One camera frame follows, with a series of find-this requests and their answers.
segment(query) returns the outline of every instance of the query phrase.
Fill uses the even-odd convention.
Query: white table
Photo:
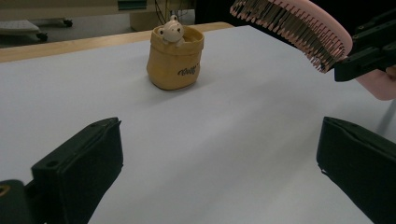
[[[198,81],[153,86],[149,42],[0,63],[0,179],[118,117],[124,167],[94,224],[372,223],[316,162],[324,116],[384,130],[390,102],[249,26],[205,33]],[[395,118],[383,135],[396,140]]]

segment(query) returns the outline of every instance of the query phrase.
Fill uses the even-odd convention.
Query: floor
[[[182,24],[194,24],[194,10],[179,11],[178,15],[182,15],[179,18]],[[66,27],[63,20],[30,21],[38,26],[42,33],[47,33],[46,42],[40,41],[35,35],[0,35],[0,49],[136,32],[130,27],[129,14],[66,19],[73,22],[71,27]]]

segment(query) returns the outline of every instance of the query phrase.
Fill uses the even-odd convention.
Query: plush toy
[[[171,20],[167,22],[159,30],[159,35],[163,37],[163,43],[176,43],[176,47],[180,47],[184,43],[184,27],[177,20],[177,16],[171,16]]]

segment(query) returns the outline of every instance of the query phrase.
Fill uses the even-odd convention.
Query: hairbrush bristle
[[[307,0],[236,0],[230,12],[281,35],[322,73],[328,72],[351,49],[347,31]]]

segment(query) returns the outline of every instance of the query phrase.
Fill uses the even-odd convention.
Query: wooden table edge
[[[191,27],[201,32],[207,32],[213,30],[232,28],[233,26],[229,23],[219,21],[219,22],[191,25]],[[151,37],[151,30],[122,34],[122,35],[108,35],[108,36],[100,36],[100,37],[85,38],[78,40],[68,40],[61,42],[5,48],[5,49],[0,49],[0,63],[32,59],[38,57],[46,57],[46,56],[70,53],[85,49],[96,49],[96,48],[103,48],[109,46],[117,46],[122,44],[129,44],[138,41],[150,40],[150,37]]]

